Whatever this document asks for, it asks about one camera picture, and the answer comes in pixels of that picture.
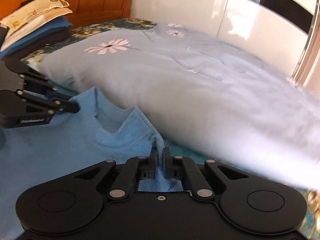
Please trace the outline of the dark blue folded garment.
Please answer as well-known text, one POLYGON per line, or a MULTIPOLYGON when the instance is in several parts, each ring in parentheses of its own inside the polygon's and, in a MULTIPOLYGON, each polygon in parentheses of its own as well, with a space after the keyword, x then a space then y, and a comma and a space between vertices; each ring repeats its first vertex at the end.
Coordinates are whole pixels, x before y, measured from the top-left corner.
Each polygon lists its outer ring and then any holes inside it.
POLYGON ((65 16, 60 16, 14 42, 1 52, 1 58, 22 59, 45 45, 62 42, 70 37, 71 26, 71 22, 65 16))

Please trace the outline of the light blue floral quilt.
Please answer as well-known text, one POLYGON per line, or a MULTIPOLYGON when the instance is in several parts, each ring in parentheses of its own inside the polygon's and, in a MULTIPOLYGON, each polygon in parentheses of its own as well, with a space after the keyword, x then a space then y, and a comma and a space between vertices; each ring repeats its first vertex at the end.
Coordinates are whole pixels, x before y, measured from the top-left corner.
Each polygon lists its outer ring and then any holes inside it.
POLYGON ((39 71, 137 106, 174 142, 267 178, 319 189, 319 102, 250 53, 175 24, 111 30, 47 55, 39 71))

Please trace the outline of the blue t-shirt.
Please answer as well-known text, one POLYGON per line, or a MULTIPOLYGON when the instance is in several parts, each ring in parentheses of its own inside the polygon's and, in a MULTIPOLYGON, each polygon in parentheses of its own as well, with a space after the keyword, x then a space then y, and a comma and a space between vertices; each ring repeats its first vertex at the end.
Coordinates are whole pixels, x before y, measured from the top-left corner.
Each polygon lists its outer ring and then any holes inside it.
POLYGON ((74 100, 78 113, 57 114, 47 125, 1 129, 2 239, 23 232, 15 204, 25 190, 107 159, 123 164, 153 147, 163 153, 163 138, 137 107, 118 108, 97 88, 74 100))

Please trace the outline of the white glossy wardrobe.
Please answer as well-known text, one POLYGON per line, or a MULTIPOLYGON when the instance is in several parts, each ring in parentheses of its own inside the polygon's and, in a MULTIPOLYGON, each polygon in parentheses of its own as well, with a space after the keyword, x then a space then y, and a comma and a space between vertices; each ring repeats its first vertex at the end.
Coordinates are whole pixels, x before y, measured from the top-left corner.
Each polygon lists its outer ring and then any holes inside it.
POLYGON ((132 0, 131 17, 199 30, 319 94, 319 0, 132 0))

